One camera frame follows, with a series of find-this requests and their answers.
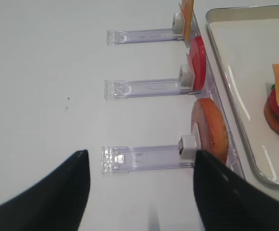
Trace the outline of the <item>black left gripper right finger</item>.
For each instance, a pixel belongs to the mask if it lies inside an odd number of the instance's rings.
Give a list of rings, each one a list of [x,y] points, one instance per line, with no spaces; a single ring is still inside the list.
[[[279,231],[279,201],[207,151],[196,153],[193,191],[207,231]]]

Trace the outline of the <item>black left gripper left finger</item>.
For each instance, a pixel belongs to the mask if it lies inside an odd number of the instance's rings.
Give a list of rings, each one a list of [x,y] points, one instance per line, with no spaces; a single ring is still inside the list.
[[[0,205],[0,231],[76,231],[89,191],[89,153],[76,151],[34,186]]]

